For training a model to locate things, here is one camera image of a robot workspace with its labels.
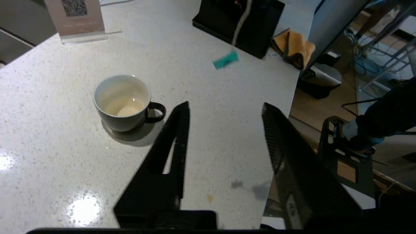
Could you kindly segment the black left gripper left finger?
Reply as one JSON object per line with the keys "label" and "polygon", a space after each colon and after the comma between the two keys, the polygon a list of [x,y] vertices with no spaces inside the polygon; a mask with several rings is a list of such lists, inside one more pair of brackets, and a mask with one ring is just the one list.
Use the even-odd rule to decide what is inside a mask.
{"label": "black left gripper left finger", "polygon": [[150,215],[180,209],[189,126],[189,102],[183,102],[173,109],[113,209],[121,228],[142,228]]}

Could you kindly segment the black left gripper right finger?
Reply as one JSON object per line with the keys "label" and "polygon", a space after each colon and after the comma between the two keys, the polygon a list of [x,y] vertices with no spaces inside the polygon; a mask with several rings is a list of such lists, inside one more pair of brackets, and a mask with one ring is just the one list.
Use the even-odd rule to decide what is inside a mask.
{"label": "black left gripper right finger", "polygon": [[357,229],[361,208],[282,111],[264,103],[262,122],[286,229]]}

